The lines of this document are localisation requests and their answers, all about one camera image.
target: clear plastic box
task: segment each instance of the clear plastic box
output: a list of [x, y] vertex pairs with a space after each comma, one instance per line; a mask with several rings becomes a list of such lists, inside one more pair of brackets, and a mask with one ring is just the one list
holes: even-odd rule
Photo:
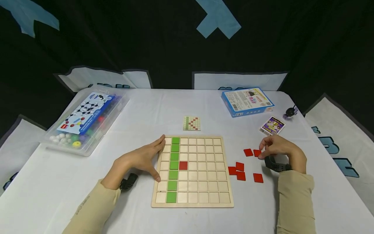
[[47, 130], [40, 142], [49, 149], [90, 156], [129, 99], [125, 89], [95, 85]]

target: white tablecloth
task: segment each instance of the white tablecloth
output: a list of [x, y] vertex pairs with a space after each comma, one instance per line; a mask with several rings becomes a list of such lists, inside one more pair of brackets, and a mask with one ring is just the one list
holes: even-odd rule
[[[61, 233], [117, 157], [162, 134], [222, 136], [228, 164], [245, 164], [245, 182], [230, 177], [235, 207], [151, 208], [154, 181], [141, 173], [131, 191], [119, 198], [104, 233], [274, 233], [277, 173], [262, 160], [245, 157], [243, 149], [257, 148], [264, 137], [259, 127], [272, 115], [282, 118], [294, 105], [287, 94], [268, 91], [276, 105], [273, 112], [238, 118], [229, 115], [221, 91], [131, 89], [127, 94], [130, 102], [90, 157], [36, 149], [0, 197], [0, 233]], [[185, 115], [201, 117], [201, 131], [183, 131]], [[303, 116], [286, 122], [280, 135], [308, 157], [317, 233], [374, 233], [373, 216]], [[252, 173], [262, 173], [264, 183], [254, 183]]]

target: red tile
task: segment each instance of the red tile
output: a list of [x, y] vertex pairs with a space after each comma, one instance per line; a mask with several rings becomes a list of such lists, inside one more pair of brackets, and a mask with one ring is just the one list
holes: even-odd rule
[[229, 167], [229, 175], [231, 176], [236, 175], [236, 167]]
[[261, 154], [261, 150], [254, 149], [253, 152], [255, 153], [255, 157], [258, 157]]
[[253, 156], [253, 153], [252, 153], [252, 150], [251, 149], [245, 149], [244, 150], [244, 154], [249, 157], [249, 156]]
[[238, 171], [244, 171], [244, 163], [236, 162], [236, 169]]
[[237, 178], [237, 180], [245, 181], [245, 172], [237, 171], [236, 172], [236, 178]]
[[253, 173], [253, 178], [256, 183], [263, 183], [264, 179], [262, 178], [261, 174]]
[[187, 162], [179, 162], [179, 170], [187, 170]]

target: beige sleeve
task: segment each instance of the beige sleeve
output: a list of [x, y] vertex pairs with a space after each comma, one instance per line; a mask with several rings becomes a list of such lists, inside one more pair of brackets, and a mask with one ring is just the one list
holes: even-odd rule
[[120, 189], [107, 189], [99, 180], [78, 206], [63, 234], [101, 233], [104, 223], [112, 213], [120, 194]]
[[277, 234], [315, 234], [311, 175], [284, 171], [279, 175], [279, 216]]

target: right hand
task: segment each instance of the right hand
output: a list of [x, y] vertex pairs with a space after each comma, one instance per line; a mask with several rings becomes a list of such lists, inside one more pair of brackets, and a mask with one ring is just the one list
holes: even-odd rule
[[264, 159], [271, 154], [284, 154], [288, 156], [289, 164], [294, 171], [306, 174], [306, 157], [304, 152], [294, 143], [278, 136], [268, 136], [262, 139], [259, 150], [265, 147], [258, 158]]

